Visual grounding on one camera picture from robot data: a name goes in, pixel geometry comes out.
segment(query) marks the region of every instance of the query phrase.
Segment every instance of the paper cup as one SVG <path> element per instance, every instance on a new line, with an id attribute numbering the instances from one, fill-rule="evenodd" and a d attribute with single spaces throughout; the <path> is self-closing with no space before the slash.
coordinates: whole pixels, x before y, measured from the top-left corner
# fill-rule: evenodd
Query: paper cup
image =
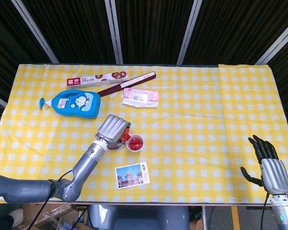
<path id="1" fill-rule="evenodd" d="M 140 148 L 139 150 L 131 150 L 130 147 L 129 147 L 129 143 L 130 143 L 130 141 L 131 141 L 133 138 L 138 139 L 140 142 L 143 143 L 142 148 L 143 148 L 143 146 L 144 146 L 144 139 L 143 139 L 143 137 L 142 137 L 141 135 L 139 135 L 139 134 L 131 134 L 129 140 L 126 141 L 127 148 L 128 148 L 131 152 L 139 152 L 142 148 Z"/>

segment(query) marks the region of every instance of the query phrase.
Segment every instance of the pink wet wipes package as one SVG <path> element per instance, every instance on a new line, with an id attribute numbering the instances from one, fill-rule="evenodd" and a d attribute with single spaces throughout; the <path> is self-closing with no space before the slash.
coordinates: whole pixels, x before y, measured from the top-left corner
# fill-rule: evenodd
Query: pink wet wipes package
<path id="1" fill-rule="evenodd" d="M 123 104 L 134 107 L 158 107 L 159 93 L 157 91 L 124 89 Z"/>

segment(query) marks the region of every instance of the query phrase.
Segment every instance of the table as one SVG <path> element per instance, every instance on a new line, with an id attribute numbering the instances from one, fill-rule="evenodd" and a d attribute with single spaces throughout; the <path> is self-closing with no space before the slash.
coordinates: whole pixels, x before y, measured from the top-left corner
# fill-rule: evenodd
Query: table
<path id="1" fill-rule="evenodd" d="M 67 78 L 123 70 L 131 77 L 156 72 L 155 80 L 137 88 L 159 91 L 158 108 L 123 105 L 122 92 L 102 98 L 97 119 L 38 108 L 41 97 L 52 99 L 66 89 Z M 288 125 L 268 66 L 19 65 L 0 123 L 0 174 L 58 179 L 76 164 L 109 114 L 130 121 L 131 133 L 142 135 L 145 146 L 139 153 L 107 152 L 77 202 L 261 204 L 265 191 L 240 172 L 244 166 L 260 177 L 247 140 L 253 134 L 274 144 L 288 171 Z M 118 190 L 114 168 L 142 161 L 151 183 Z"/>

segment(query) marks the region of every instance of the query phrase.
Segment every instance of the red and white box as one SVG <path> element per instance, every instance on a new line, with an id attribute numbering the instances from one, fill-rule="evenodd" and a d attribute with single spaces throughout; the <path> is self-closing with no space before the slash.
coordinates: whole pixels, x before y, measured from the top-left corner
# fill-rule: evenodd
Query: red and white box
<path id="1" fill-rule="evenodd" d="M 120 83 L 128 80 L 128 73 L 126 71 L 121 71 L 107 74 L 96 74 L 79 78 L 68 78 L 67 87 L 71 89 L 80 89 L 98 85 L 108 85 L 111 83 Z"/>

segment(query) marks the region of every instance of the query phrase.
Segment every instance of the robotic arm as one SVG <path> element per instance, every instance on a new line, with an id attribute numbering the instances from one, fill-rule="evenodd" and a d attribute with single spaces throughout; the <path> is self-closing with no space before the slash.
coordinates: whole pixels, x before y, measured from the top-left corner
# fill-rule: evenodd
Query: robotic arm
<path id="1" fill-rule="evenodd" d="M 75 201 L 81 193 L 83 184 L 97 166 L 105 152 L 120 148 L 125 144 L 120 139 L 130 123 L 114 115 L 109 115 L 95 137 L 96 140 L 76 163 L 73 180 L 16 180 L 0 176 L 0 196 L 7 203 L 41 203 L 49 197 L 65 202 Z"/>
<path id="2" fill-rule="evenodd" d="M 264 189 L 273 196 L 270 200 L 275 220 L 280 230 L 288 230 L 288 175 L 281 160 L 278 159 L 274 146 L 253 135 L 249 138 L 260 164 L 261 179 L 251 177 L 244 167 L 243 176 Z"/>

